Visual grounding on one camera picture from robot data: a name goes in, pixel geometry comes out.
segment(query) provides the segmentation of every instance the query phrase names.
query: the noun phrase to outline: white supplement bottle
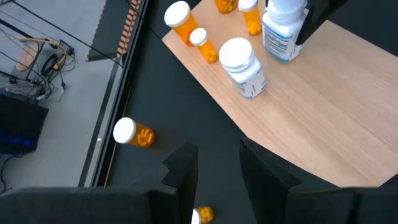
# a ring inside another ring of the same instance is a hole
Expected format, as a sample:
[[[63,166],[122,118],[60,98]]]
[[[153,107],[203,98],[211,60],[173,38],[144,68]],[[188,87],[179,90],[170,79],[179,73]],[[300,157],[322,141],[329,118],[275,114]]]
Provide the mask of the white supplement bottle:
[[[248,40],[233,38],[221,47],[221,65],[246,98],[257,96],[266,88],[266,79],[260,61]]]
[[[296,45],[305,20],[307,0],[269,0],[262,17],[262,43],[277,60],[287,63],[302,50]]]

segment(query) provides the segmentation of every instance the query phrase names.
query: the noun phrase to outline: white bottle cap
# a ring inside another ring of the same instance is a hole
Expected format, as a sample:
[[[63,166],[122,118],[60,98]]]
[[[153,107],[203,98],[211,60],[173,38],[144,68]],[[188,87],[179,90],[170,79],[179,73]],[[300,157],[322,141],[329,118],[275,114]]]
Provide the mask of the white bottle cap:
[[[300,19],[307,0],[269,0],[267,13],[276,24],[284,25]]]
[[[189,36],[189,41],[194,46],[202,46],[207,41],[207,32],[204,28],[197,28],[192,31],[191,35]]]
[[[201,216],[197,209],[193,209],[191,224],[201,224]]]
[[[178,27],[189,18],[191,9],[185,1],[173,3],[164,14],[164,22],[169,27]]]
[[[120,119],[113,129],[113,138],[121,144],[129,143],[136,133],[136,123],[131,118]]]
[[[221,65],[225,69],[238,72],[250,65],[254,58],[254,52],[248,40],[242,37],[235,37],[225,42],[221,47],[219,58]]]
[[[258,4],[258,0],[239,0],[239,10],[242,12],[252,11]]]

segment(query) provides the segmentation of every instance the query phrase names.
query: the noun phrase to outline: gray floor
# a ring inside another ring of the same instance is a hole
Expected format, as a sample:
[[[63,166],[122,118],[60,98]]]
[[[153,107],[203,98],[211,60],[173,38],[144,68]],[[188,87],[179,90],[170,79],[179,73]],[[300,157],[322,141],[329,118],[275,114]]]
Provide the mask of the gray floor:
[[[105,0],[19,0],[18,2],[90,44]],[[45,120],[37,150],[26,154],[22,159],[13,159],[7,163],[3,173],[7,187],[18,189],[32,186],[77,186],[113,62],[103,60],[87,63],[85,59],[88,47],[23,11],[13,3],[1,6],[0,10],[55,39],[63,39],[73,46],[76,52],[76,68],[63,74],[68,89],[62,100],[59,103],[55,101],[42,103],[42,106],[50,111]],[[1,12],[0,18],[36,38],[45,37]],[[0,28],[15,36],[20,36],[2,25]],[[9,54],[12,58],[19,58],[21,53],[21,49],[10,41],[0,41],[0,51]],[[47,49],[44,52],[51,53],[51,51],[51,49]],[[2,55],[0,55],[0,62],[0,70],[5,72],[11,72],[15,64]],[[104,123],[107,123],[109,108],[113,104],[120,73],[121,69],[119,68]],[[60,87],[59,77],[54,84]],[[60,92],[61,90],[54,94],[54,100],[60,98]],[[98,145],[101,144],[102,135],[103,130],[98,137]],[[7,156],[3,156],[0,164],[6,158]]]

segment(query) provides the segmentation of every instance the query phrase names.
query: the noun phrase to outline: orange pill bottle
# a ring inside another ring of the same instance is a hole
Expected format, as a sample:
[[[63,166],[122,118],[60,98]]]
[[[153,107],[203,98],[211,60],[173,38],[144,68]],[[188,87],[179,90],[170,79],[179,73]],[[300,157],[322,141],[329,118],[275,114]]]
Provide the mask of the orange pill bottle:
[[[210,40],[207,39],[207,31],[204,28],[195,29],[191,33],[190,42],[198,47],[208,63],[215,63],[218,60],[218,53]]]
[[[230,13],[238,6],[238,0],[214,0],[214,2],[221,14]]]
[[[239,10],[243,13],[244,21],[250,35],[262,32],[262,24],[258,7],[258,0],[239,0]]]
[[[113,138],[121,144],[149,147],[155,141],[155,132],[131,118],[122,118],[114,126]]]
[[[178,1],[173,3],[164,14],[164,21],[166,25],[171,27],[187,44],[193,47],[189,41],[189,35],[193,30],[198,28],[196,20],[193,18],[191,9],[185,1]]]

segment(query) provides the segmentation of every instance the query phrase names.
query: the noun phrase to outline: light wood tabletop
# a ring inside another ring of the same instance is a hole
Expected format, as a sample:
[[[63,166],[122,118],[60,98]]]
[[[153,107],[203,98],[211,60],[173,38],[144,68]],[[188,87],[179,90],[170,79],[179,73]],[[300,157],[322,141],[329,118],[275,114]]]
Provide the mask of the light wood tabletop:
[[[247,34],[238,10],[222,15],[202,0],[192,12],[218,50],[244,37],[262,63],[267,88],[248,100],[220,62],[207,64],[173,31],[163,38],[247,137],[340,187],[379,186],[398,173],[397,57],[326,21],[282,64],[263,49],[261,34]]]

